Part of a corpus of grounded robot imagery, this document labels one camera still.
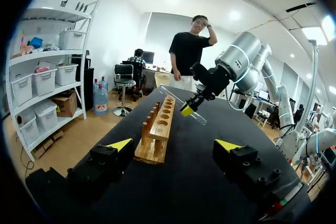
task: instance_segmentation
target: desk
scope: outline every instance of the desk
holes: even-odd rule
[[[271,106],[271,107],[275,107],[275,105],[273,104],[273,103],[270,103],[270,102],[267,102],[267,101],[264,101],[264,100],[260,100],[260,99],[258,99],[257,97],[252,97],[252,96],[250,96],[250,95],[247,95],[247,94],[245,94],[245,95],[242,95],[242,94],[237,94],[237,93],[235,93],[235,104],[237,105],[239,102],[240,102],[240,100],[241,99],[243,99],[243,98],[246,98],[246,100],[248,99],[248,98],[252,98],[254,101],[252,101],[252,102],[257,102],[258,103],[258,105],[257,105],[257,108],[256,108],[256,110],[254,111],[254,115],[256,115],[258,112],[259,112],[259,110],[261,109],[261,107],[262,107],[262,105],[263,104],[265,104],[265,105],[267,105],[267,106]]]
[[[182,100],[193,96],[189,91],[166,88]],[[106,145],[131,137],[137,146],[142,122],[153,104],[164,97],[155,89],[98,143]],[[276,163],[281,169],[284,184],[297,178],[261,129],[226,101],[205,101],[198,113],[207,119],[205,126],[192,117],[183,117],[175,106],[164,165],[133,160],[121,180],[111,184],[90,208],[114,218],[115,223],[250,223],[256,205],[226,179],[213,161],[215,138],[258,149],[261,160]]]
[[[142,69],[142,74],[144,74],[146,76],[146,85],[145,88],[146,89],[150,89],[153,90],[154,89],[154,85],[155,85],[155,73],[156,72],[161,72],[161,73],[169,73],[169,71],[164,71],[164,70],[160,70],[157,71],[156,68],[144,68]]]

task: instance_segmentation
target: person sitting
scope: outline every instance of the person sitting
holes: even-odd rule
[[[294,124],[297,124],[297,122],[300,121],[302,114],[303,114],[304,108],[303,108],[303,104],[300,104],[299,109],[295,112],[294,115]]]
[[[142,55],[143,55],[143,50],[139,48],[135,51],[134,56],[128,58],[127,61],[142,63],[142,68],[146,68],[146,61],[142,59]]]

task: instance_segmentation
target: wooden floor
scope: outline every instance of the wooden floor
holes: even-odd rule
[[[53,167],[61,175],[67,175],[67,169],[74,167],[84,155],[102,138],[104,137],[116,124],[122,120],[122,117],[115,116],[113,109],[116,107],[116,103],[119,102],[117,94],[109,94],[108,108],[109,112],[106,115],[95,115],[93,110],[87,111],[87,119],[82,119],[82,116],[72,120],[66,124],[61,130],[64,132],[63,137],[58,140],[53,146],[48,149],[45,154],[34,162],[34,168],[28,170],[27,174],[42,168],[49,170]],[[132,102],[130,108],[134,109],[145,97]],[[12,118],[8,116],[3,121],[3,127],[5,132],[5,138],[8,146],[8,151],[12,157],[15,168],[20,179],[24,180],[26,168],[22,165],[27,165],[30,160],[26,152],[22,152],[22,163],[20,161],[20,154],[22,145],[20,140],[16,137]],[[272,129],[270,125],[266,124],[265,127],[259,125],[260,129],[273,141],[275,137],[279,136],[279,130]],[[316,186],[309,196],[314,199],[319,192],[319,188]]]

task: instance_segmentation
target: man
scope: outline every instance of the man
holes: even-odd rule
[[[142,63],[142,67],[146,68],[146,61],[142,59],[142,55],[143,55],[143,50],[139,48],[135,51],[133,57],[128,58],[128,61]]]
[[[199,33],[205,27],[209,31],[209,38],[199,36]],[[171,76],[170,86],[193,91],[195,81],[190,72],[190,67],[201,61],[203,48],[213,46],[216,43],[216,34],[207,17],[203,15],[195,16],[190,31],[176,34],[170,46],[169,53],[172,74],[174,74],[174,76]]]
[[[297,122],[300,121],[302,114],[303,114],[304,108],[303,108],[303,104],[300,104],[299,109],[296,110],[295,115],[293,117],[294,119],[294,124],[297,124]]]

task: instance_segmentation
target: man's hand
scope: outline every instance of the man's hand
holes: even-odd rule
[[[183,79],[181,78],[181,73],[176,69],[173,70],[174,71],[174,79],[175,81],[183,81]]]
[[[209,25],[209,22],[205,18],[202,18],[202,21],[204,22],[205,26]]]

